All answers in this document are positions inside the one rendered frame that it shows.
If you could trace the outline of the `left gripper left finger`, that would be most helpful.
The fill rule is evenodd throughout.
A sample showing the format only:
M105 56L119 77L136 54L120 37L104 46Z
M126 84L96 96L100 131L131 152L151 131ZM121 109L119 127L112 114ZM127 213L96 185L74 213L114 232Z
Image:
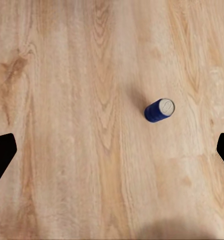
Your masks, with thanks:
M0 136L0 178L17 152L14 134Z

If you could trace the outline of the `can of soda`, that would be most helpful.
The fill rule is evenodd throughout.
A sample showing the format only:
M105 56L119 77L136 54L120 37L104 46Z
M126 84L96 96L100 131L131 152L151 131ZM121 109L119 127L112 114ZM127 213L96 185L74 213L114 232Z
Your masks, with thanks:
M169 98L159 99L145 109L145 117L154 123L170 117L175 111L175 104Z

